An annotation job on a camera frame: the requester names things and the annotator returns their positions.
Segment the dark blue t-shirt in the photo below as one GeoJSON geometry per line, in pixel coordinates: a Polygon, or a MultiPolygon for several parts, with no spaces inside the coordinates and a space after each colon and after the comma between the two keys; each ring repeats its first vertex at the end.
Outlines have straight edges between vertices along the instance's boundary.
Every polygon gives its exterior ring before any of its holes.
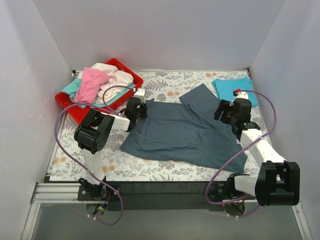
{"type": "Polygon", "coordinates": [[[147,100],[147,118],[137,121],[120,150],[141,159],[219,169],[242,149],[231,127],[214,120],[220,101],[205,84],[179,100],[147,100]]]}

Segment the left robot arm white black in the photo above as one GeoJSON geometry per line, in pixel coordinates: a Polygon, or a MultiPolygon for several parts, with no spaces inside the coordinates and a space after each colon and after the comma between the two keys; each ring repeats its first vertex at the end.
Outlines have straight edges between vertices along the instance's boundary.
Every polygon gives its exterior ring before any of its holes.
{"type": "Polygon", "coordinates": [[[147,118],[147,105],[143,96],[130,97],[126,108],[119,114],[103,113],[90,109],[74,133],[74,140],[84,159],[86,175],[79,183],[95,200],[106,196],[103,183],[106,176],[103,171],[102,150],[112,130],[130,132],[140,118],[147,118]]]}

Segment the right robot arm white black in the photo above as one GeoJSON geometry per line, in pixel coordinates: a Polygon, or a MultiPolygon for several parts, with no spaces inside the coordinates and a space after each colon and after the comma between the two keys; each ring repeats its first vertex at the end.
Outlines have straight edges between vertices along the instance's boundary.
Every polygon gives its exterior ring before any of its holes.
{"type": "Polygon", "coordinates": [[[221,100],[214,119],[230,125],[238,140],[248,149],[259,165],[256,177],[233,173],[227,179],[226,192],[232,199],[243,193],[256,198],[260,206],[295,206],[300,199],[300,167],[285,160],[267,140],[259,125],[251,120],[251,102],[236,98],[221,100]]]}

